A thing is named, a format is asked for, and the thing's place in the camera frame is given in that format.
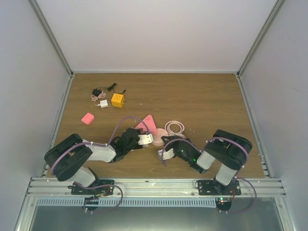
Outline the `pink triangular power socket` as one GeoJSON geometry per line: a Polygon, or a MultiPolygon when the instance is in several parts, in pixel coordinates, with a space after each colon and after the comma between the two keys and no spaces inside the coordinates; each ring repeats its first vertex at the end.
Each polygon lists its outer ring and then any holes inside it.
{"type": "MultiPolygon", "coordinates": [[[[147,115],[144,119],[143,122],[146,124],[146,126],[148,127],[150,133],[152,135],[156,135],[157,134],[157,127],[155,125],[154,119],[152,115],[147,115]]],[[[145,134],[147,132],[147,128],[146,126],[140,122],[135,129],[139,129],[141,131],[142,134],[145,134]]]]}

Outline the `round pink power strip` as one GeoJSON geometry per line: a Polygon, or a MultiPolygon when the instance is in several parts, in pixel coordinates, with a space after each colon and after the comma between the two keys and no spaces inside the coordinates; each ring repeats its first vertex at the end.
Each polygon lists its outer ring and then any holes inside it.
{"type": "Polygon", "coordinates": [[[168,136],[178,136],[178,137],[185,139],[186,137],[183,134],[184,131],[185,131],[185,126],[181,122],[176,121],[176,120],[168,121],[165,124],[164,128],[157,128],[157,133],[153,135],[154,141],[152,142],[152,144],[154,146],[163,146],[164,145],[164,142],[162,139],[163,136],[167,136],[167,137],[168,136]],[[179,130],[173,131],[171,129],[172,126],[179,127],[179,130]]]}

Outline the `yellow cube socket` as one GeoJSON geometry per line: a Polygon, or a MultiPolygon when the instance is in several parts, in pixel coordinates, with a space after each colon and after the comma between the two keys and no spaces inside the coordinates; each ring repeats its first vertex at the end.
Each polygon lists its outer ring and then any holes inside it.
{"type": "Polygon", "coordinates": [[[124,94],[114,93],[111,98],[111,104],[113,107],[122,108],[125,103],[124,94]]]}

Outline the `white usb charger plug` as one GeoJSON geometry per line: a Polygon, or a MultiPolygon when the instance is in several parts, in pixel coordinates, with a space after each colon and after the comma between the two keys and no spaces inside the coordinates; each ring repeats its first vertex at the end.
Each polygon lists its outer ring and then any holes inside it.
{"type": "Polygon", "coordinates": [[[101,108],[106,108],[106,107],[108,107],[110,105],[111,105],[111,103],[109,101],[107,101],[107,100],[101,100],[100,103],[99,103],[99,106],[101,108]]]}

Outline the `pink plug adapter block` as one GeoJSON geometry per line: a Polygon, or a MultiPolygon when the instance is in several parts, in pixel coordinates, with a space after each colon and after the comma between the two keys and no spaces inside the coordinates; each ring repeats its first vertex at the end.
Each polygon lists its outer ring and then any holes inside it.
{"type": "Polygon", "coordinates": [[[90,125],[93,121],[94,121],[95,117],[93,114],[91,113],[86,113],[82,119],[81,122],[86,124],[86,125],[90,125]]]}

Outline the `black power adapter with cable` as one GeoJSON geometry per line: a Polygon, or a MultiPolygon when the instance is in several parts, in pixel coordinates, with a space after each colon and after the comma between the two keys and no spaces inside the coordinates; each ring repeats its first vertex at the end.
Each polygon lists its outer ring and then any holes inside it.
{"type": "Polygon", "coordinates": [[[92,91],[92,95],[94,96],[99,96],[101,93],[107,91],[107,92],[113,92],[113,93],[116,93],[115,91],[115,87],[117,86],[116,83],[112,84],[111,86],[109,87],[98,87],[98,88],[95,88],[93,89],[92,91]]]}

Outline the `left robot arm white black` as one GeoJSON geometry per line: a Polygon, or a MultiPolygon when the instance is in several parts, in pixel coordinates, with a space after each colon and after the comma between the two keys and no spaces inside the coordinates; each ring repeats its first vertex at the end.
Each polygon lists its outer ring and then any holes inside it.
{"type": "Polygon", "coordinates": [[[152,141],[150,133],[141,134],[140,129],[133,128],[113,138],[110,144],[89,142],[72,134],[50,149],[44,160],[58,181],[74,181],[86,193],[95,194],[99,190],[99,179],[90,168],[83,167],[87,161],[119,162],[130,151],[141,149],[152,141]]]}

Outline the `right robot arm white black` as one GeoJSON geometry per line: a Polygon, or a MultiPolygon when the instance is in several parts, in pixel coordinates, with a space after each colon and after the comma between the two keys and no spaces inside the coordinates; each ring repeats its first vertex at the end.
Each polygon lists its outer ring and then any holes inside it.
{"type": "Polygon", "coordinates": [[[220,169],[212,180],[213,189],[219,195],[232,192],[231,184],[253,148],[248,139],[220,129],[201,150],[190,139],[178,135],[163,136],[162,140],[164,148],[158,151],[158,157],[164,165],[168,159],[178,157],[201,174],[207,172],[214,162],[220,162],[220,169]]]}

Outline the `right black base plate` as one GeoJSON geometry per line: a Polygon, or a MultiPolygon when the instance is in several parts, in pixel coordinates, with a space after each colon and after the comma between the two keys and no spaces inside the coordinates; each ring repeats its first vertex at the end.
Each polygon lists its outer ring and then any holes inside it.
{"type": "Polygon", "coordinates": [[[229,185],[224,186],[216,180],[197,180],[195,187],[199,195],[241,195],[241,187],[238,180],[232,180],[229,185]]]}

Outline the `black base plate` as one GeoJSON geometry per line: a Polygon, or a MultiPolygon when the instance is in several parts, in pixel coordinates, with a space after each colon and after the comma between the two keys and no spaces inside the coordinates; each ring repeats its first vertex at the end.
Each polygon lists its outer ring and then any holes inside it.
{"type": "Polygon", "coordinates": [[[96,195],[96,196],[108,196],[113,194],[114,180],[101,180],[94,182],[86,189],[80,187],[76,182],[68,186],[72,195],[96,195]]]}
{"type": "Polygon", "coordinates": [[[195,187],[199,195],[241,195],[241,187],[238,180],[232,180],[229,185],[224,186],[216,180],[197,180],[195,187]]]}

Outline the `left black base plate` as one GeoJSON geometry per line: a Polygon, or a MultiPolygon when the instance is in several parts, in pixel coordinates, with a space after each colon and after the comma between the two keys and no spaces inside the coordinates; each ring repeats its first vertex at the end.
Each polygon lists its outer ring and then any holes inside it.
{"type": "Polygon", "coordinates": [[[94,182],[86,189],[80,187],[76,182],[68,186],[72,195],[96,195],[96,196],[108,196],[113,194],[114,180],[101,180],[94,182]]]}

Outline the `aluminium front rail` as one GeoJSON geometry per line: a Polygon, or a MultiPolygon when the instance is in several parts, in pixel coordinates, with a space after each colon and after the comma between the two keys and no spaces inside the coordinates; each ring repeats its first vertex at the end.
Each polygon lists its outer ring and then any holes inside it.
{"type": "MultiPolygon", "coordinates": [[[[137,179],[117,178],[115,185],[119,186],[124,197],[134,198],[197,198],[197,179],[137,179]]],[[[240,197],[286,197],[280,179],[249,179],[240,180],[240,197]]],[[[72,181],[59,182],[56,178],[32,178],[26,191],[27,196],[71,196],[68,188],[72,181]]]]}

